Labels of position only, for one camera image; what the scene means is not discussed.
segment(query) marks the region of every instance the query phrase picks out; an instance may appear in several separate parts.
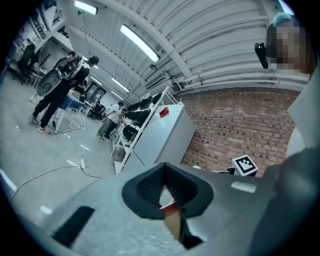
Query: orange object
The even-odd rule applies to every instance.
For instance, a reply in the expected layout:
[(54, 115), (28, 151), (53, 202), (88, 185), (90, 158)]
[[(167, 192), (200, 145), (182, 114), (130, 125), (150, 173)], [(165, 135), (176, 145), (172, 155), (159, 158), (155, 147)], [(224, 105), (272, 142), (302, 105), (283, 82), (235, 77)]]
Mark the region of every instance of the orange object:
[(166, 106), (161, 112), (160, 112), (160, 118), (163, 118), (165, 115), (169, 113), (169, 108)]

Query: fluorescent light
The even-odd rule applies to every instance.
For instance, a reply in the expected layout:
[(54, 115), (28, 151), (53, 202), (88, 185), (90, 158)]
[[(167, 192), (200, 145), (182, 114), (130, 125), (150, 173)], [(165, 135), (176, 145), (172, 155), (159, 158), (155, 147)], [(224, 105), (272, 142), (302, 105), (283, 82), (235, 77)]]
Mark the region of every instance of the fluorescent light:
[(100, 83), (97, 79), (95, 79), (93, 76), (91, 76), (91, 78), (94, 80), (94, 81), (96, 81), (99, 85), (101, 85), (102, 86), (102, 83)]
[(115, 96), (117, 96), (120, 100), (124, 100), (123, 98), (121, 98), (118, 94), (114, 93), (113, 91), (111, 91)]
[(82, 9), (82, 10), (88, 12), (88, 13), (91, 13), (93, 15), (96, 15), (98, 13), (98, 8), (97, 7), (94, 7), (94, 6), (89, 5), (87, 3), (84, 3), (84, 2), (80, 2), (80, 1), (75, 0), (74, 1), (74, 6), (78, 7), (79, 9)]
[(279, 0), (279, 2), (280, 2), (280, 5), (285, 13), (295, 15), (294, 12), (290, 9), (290, 7), (283, 0)]
[(157, 62), (159, 60), (159, 56), (156, 54), (154, 50), (150, 48), (149, 45), (145, 43), (135, 32), (133, 32), (126, 25), (122, 25), (120, 31), (124, 33), (130, 40), (132, 40), (142, 51), (145, 52), (146, 55), (153, 61)]
[(111, 77), (111, 80), (114, 81), (118, 86), (120, 86), (122, 89), (124, 89), (127, 93), (129, 92), (129, 90), (124, 87), (121, 83), (119, 83), (116, 79), (114, 79), (113, 77)]

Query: white t-shirt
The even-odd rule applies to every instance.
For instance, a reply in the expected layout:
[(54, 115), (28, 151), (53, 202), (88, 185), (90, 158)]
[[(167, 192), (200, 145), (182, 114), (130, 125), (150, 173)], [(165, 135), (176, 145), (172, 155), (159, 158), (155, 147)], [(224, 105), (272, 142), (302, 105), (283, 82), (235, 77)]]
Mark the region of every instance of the white t-shirt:
[(118, 124), (119, 123), (119, 120), (121, 118), (121, 115), (122, 115), (122, 109), (119, 109), (115, 114), (114, 114), (114, 117), (112, 119), (112, 122)]
[(118, 104), (114, 104), (114, 105), (110, 106), (109, 113), (111, 113), (112, 111), (115, 111), (115, 112), (112, 113), (111, 115), (108, 115), (107, 117), (112, 120), (115, 117), (115, 114), (119, 109), (120, 109), (120, 107)]

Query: black pants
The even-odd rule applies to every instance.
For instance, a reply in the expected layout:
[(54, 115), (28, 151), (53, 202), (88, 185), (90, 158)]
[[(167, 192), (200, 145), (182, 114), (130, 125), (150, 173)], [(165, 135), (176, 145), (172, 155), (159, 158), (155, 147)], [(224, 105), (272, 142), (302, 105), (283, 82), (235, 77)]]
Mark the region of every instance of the black pants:
[(106, 132), (105, 132), (104, 135), (105, 135), (106, 137), (109, 137), (110, 133), (114, 130), (114, 128), (115, 128), (116, 126), (117, 126), (117, 124), (116, 124), (115, 122), (111, 122), (108, 130), (106, 130)]
[(59, 85), (42, 100), (40, 100), (39, 104), (35, 107), (33, 116), (36, 118), (39, 115), (39, 113), (41, 113), (50, 104), (44, 116), (41, 119), (40, 126), (42, 128), (48, 125), (50, 118), (56, 112), (60, 104), (63, 102), (65, 96), (68, 94), (69, 90), (67, 89), (67, 85), (68, 81), (62, 80), (59, 83)]

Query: ceiling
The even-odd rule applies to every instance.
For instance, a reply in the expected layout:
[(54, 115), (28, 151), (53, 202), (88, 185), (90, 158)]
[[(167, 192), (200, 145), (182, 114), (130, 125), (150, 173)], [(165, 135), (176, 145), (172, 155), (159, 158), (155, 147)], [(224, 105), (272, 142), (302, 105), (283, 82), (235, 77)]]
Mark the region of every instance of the ceiling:
[[(79, 55), (98, 56), (98, 69), (92, 68), (91, 75), (128, 103), (139, 101), (147, 91), (146, 83), (160, 72), (170, 78), (189, 78), (227, 66), (259, 63), (254, 44), (265, 41), (268, 14), (261, 0), (83, 2), (98, 7), (97, 15), (85, 11), (78, 15), (73, 0), (62, 1), (72, 47)], [(150, 69), (152, 60), (120, 32), (123, 24), (160, 56), (156, 71)]]

